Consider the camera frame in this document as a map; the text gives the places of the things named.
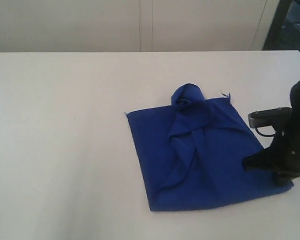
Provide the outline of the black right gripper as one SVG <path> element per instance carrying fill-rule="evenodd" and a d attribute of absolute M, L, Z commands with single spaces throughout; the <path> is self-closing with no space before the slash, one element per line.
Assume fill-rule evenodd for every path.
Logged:
<path fill-rule="evenodd" d="M 273 181 L 277 186 L 284 186 L 295 178 L 300 178 L 300 81 L 290 90 L 291 114 L 283 130 L 284 144 L 279 149 L 278 171 L 273 174 Z M 266 148 L 242 160 L 245 172 L 263 170 L 274 172 L 276 152 Z"/>

